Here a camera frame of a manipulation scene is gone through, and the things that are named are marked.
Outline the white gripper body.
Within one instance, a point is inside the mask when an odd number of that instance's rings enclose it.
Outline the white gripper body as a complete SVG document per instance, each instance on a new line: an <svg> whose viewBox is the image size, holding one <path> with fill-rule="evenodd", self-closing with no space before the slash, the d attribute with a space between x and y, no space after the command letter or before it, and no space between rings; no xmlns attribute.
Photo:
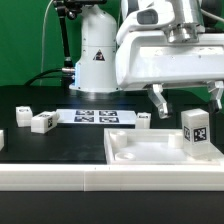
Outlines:
<svg viewBox="0 0 224 224"><path fill-rule="evenodd" d="M115 65L123 90L224 80L224 34L201 34L198 43L168 43L162 31L132 32L117 50Z"/></svg>

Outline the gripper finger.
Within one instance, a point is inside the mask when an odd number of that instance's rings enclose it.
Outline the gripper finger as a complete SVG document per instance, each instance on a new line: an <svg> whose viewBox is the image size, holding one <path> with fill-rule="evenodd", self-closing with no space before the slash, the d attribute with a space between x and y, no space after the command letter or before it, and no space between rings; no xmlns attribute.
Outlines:
<svg viewBox="0 0 224 224"><path fill-rule="evenodd" d="M218 113L222 110L221 98L224 93L223 81L211 81L207 83L208 92L211 94L209 109L211 113Z"/></svg>
<svg viewBox="0 0 224 224"><path fill-rule="evenodd" d="M148 97L156 106L160 119L167 119L172 115L172 107L167 103L162 95L161 84L152 84L148 89Z"/></svg>

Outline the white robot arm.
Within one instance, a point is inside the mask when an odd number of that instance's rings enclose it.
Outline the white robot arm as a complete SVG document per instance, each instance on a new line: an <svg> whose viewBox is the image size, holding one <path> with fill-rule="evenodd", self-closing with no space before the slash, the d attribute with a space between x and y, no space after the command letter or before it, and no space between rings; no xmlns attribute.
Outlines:
<svg viewBox="0 0 224 224"><path fill-rule="evenodd" d="M71 88L87 95L146 90L159 116L170 116L166 88L206 86L222 108L224 34L206 31L203 0L121 0L123 22L97 3L82 7L82 54Z"/></svg>

